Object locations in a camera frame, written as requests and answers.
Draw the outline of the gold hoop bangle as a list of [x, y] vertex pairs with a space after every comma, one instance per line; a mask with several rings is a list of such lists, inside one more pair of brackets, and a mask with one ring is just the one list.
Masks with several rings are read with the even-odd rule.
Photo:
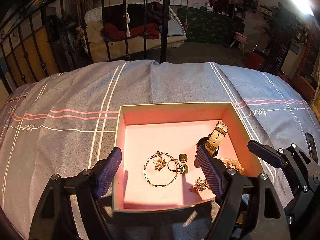
[[[169, 181], [167, 184], [159, 184], [159, 185], [158, 184], [153, 184], [149, 180], [149, 178], [147, 176], [146, 168], [147, 168], [149, 162], [152, 161], [155, 158], [157, 160], [155, 162], [153, 162], [153, 164], [155, 166], [155, 170], [158, 171], [158, 172], [161, 171], [165, 167], [169, 168], [169, 163], [172, 162], [172, 161], [175, 164], [175, 169], [174, 170], [170, 170], [171, 172], [174, 172], [175, 175], [172, 178], [172, 180]], [[169, 153], [166, 153], [166, 152], [157, 151], [155, 154], [153, 154], [151, 157], [149, 157], [146, 160], [146, 162], [144, 163], [144, 167], [143, 167], [144, 179], [146, 180], [146, 182], [149, 185], [151, 185], [153, 187], [163, 188], [163, 187], [166, 187], [166, 186], [172, 184], [176, 180], [176, 178], [177, 178], [177, 176], [178, 176], [178, 174], [180, 172], [180, 168], [181, 168], [180, 162], [177, 159], [175, 159], [172, 155], [170, 155]]]

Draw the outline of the mint box with pink interior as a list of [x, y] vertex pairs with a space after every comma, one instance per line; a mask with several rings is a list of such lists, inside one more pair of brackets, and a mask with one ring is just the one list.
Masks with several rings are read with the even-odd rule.
[[120, 212], [166, 211], [214, 199], [194, 188], [204, 174], [196, 146], [216, 124], [228, 127], [217, 157], [246, 176], [262, 172], [247, 148], [249, 132], [228, 102], [121, 106], [115, 145], [122, 161], [113, 180], [113, 208]]

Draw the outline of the tan leather strap watch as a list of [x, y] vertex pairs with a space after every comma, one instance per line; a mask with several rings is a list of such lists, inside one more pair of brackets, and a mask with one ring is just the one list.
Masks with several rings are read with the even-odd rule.
[[228, 133], [228, 126], [218, 121], [212, 133], [207, 137], [201, 138], [196, 144], [196, 152], [200, 146], [208, 151], [209, 155], [215, 158], [219, 153], [219, 147], [226, 134]]

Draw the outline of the pink stool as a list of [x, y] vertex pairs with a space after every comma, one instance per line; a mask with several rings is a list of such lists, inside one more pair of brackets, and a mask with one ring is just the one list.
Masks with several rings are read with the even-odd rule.
[[243, 35], [239, 32], [235, 32], [234, 41], [231, 43], [231, 45], [229, 47], [231, 48], [235, 44], [236, 41], [238, 41], [240, 43], [240, 45], [242, 46], [242, 52], [243, 52], [243, 54], [245, 54], [245, 45], [247, 44], [248, 37], [246, 37], [245, 35]]

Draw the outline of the black smartphone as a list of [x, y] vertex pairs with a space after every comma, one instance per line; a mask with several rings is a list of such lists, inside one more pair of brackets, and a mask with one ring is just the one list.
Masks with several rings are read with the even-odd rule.
[[314, 137], [308, 132], [305, 133], [305, 137], [306, 137], [310, 157], [318, 164], [318, 155], [317, 155], [317, 149], [316, 149]]

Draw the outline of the black iron bed frame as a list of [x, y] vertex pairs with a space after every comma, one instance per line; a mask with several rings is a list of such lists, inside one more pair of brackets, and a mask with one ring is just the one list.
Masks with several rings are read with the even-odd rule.
[[93, 62], [85, 14], [105, 0], [24, 0], [1, 19], [1, 82], [8, 93]]

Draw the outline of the gold silver brooch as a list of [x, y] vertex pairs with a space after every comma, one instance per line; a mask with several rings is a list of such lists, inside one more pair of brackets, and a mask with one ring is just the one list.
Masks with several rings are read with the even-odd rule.
[[162, 156], [160, 156], [156, 162], [153, 163], [155, 165], [155, 170], [160, 171], [161, 169], [163, 169], [164, 167], [166, 167], [167, 162], [165, 159], [162, 158]]

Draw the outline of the green potted plant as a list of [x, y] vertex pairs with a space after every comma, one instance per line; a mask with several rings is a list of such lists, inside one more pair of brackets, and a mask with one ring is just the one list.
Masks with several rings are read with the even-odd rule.
[[282, 66], [289, 52], [291, 42], [297, 41], [297, 16], [286, 9], [280, 2], [278, 5], [261, 6], [264, 20], [268, 23], [265, 34], [269, 36], [266, 46], [267, 59], [263, 71], [275, 74]]

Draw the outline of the dark floral cabinet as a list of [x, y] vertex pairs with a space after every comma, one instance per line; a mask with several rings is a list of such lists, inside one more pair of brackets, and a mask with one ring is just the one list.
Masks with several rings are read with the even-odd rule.
[[204, 11], [197, 8], [179, 6], [177, 16], [187, 25], [185, 36], [188, 42], [210, 43], [229, 46], [235, 33], [244, 33], [245, 24], [237, 18]]

